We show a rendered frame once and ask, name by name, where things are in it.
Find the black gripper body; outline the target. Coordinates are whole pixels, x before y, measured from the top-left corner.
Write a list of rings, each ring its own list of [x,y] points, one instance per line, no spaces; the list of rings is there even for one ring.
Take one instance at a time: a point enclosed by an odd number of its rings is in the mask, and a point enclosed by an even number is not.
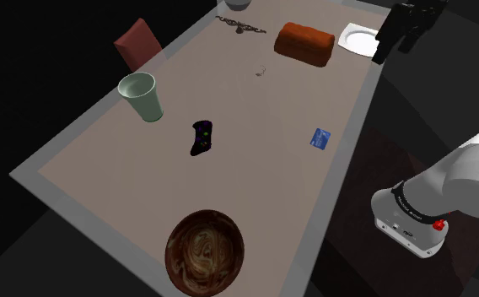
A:
[[[449,0],[407,0],[396,3],[389,14],[390,29],[395,35],[420,37],[430,30]]]

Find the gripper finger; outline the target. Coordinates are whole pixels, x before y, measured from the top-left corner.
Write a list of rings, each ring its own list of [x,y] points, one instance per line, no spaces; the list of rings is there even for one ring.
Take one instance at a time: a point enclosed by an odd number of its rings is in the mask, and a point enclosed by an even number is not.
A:
[[[398,51],[406,54],[409,53],[418,39],[418,35],[405,35],[400,45],[398,46]]]
[[[375,39],[379,42],[372,61],[382,65],[388,57],[392,47],[401,38],[401,27],[393,19],[387,19],[381,26]]]

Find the white plate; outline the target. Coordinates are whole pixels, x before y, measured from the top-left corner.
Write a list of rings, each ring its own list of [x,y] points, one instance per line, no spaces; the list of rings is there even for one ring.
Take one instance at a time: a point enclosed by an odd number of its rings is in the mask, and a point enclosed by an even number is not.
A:
[[[378,30],[349,23],[340,34],[338,45],[360,56],[373,57],[379,44],[377,34]]]

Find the orange-brown bread loaf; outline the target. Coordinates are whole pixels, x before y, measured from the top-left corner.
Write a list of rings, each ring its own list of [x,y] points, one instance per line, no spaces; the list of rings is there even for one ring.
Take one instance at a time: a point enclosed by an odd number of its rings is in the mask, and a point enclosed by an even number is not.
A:
[[[287,22],[279,31],[274,51],[322,68],[329,62],[336,37],[312,27]]]

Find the blue card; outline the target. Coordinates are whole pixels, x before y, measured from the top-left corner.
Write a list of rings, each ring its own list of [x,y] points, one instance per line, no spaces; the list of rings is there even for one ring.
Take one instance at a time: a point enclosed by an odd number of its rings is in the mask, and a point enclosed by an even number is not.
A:
[[[330,136],[331,134],[328,131],[317,128],[309,144],[318,149],[324,150],[330,139]]]

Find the dark ornate metal candle holder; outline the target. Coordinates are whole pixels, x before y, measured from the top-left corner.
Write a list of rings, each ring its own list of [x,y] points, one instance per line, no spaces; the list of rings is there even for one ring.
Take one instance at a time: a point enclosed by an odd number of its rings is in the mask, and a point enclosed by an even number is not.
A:
[[[229,26],[234,26],[235,27],[235,32],[237,34],[243,34],[246,31],[266,34],[266,31],[263,30],[263,29],[259,29],[259,28],[254,27],[254,26],[251,26],[251,25],[248,25],[248,24],[245,24],[245,23],[241,23],[241,22],[233,20],[233,19],[228,19],[228,18],[225,18],[223,16],[219,16],[219,15],[216,16],[216,19],[219,19],[220,21],[226,23]]]

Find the grey bowl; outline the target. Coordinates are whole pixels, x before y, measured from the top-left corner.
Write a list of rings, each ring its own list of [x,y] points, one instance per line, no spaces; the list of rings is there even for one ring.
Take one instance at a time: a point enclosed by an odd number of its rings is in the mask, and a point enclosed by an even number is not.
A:
[[[252,0],[224,0],[225,4],[233,11],[245,10]]]

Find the black game controller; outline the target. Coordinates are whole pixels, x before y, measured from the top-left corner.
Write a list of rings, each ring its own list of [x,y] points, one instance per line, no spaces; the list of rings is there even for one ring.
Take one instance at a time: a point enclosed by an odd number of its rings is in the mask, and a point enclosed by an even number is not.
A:
[[[208,120],[201,120],[195,122],[192,127],[195,129],[195,139],[190,155],[197,156],[207,152],[212,147],[213,124]]]

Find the pale green cup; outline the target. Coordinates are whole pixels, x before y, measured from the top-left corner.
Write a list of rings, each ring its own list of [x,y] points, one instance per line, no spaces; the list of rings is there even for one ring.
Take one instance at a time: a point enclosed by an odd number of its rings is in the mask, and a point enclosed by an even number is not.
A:
[[[135,72],[124,77],[117,91],[146,122],[156,122],[164,110],[159,102],[155,77],[146,72]]]

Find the brown marbled bowl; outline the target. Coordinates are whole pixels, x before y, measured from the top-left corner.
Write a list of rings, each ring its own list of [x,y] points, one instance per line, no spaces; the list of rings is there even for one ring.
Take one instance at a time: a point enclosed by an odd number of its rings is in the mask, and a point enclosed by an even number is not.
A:
[[[190,297],[213,297],[237,278],[245,244],[237,224],[217,210],[183,218],[167,241],[164,264],[172,284]]]

